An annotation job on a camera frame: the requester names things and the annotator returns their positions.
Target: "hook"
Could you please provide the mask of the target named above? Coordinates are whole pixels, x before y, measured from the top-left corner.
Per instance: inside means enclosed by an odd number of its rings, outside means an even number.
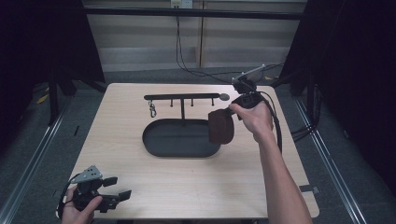
[[[154,118],[157,116],[157,111],[155,110],[155,105],[152,103],[152,101],[148,102],[148,106],[151,117]]]

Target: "hand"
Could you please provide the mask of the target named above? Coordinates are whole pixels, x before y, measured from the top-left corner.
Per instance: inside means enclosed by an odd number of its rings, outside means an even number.
[[[253,133],[256,141],[258,141],[258,134],[272,133],[274,124],[270,110],[265,103],[259,102],[255,107],[250,109],[245,109],[237,104],[231,104],[229,107],[242,118],[245,126]]]
[[[73,187],[67,191],[66,201],[73,199],[73,193],[77,187]],[[102,196],[93,198],[83,211],[78,211],[73,202],[64,206],[64,214],[62,215],[62,224],[89,224],[93,220],[93,211],[103,200]]]

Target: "dark pad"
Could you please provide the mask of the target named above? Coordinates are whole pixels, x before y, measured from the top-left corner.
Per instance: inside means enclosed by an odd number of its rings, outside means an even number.
[[[228,144],[233,140],[233,117],[229,109],[218,109],[208,115],[209,142]]]
[[[205,119],[157,119],[143,132],[143,143],[158,157],[209,157],[220,144],[209,142],[207,123]]]

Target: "black oval tray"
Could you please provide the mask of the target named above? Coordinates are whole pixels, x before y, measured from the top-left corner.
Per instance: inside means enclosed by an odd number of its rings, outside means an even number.
[[[219,151],[209,142],[206,119],[157,119],[143,131],[146,150],[157,157],[204,158]]]

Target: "person's left hand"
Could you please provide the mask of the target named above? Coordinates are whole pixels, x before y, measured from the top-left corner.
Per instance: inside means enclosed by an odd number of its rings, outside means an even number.
[[[73,193],[77,187],[67,190],[66,201],[73,199]],[[62,224],[89,224],[93,220],[93,212],[96,207],[102,202],[102,196],[93,198],[87,207],[81,212],[77,210],[73,202],[67,203],[64,206],[64,214],[62,215]]]

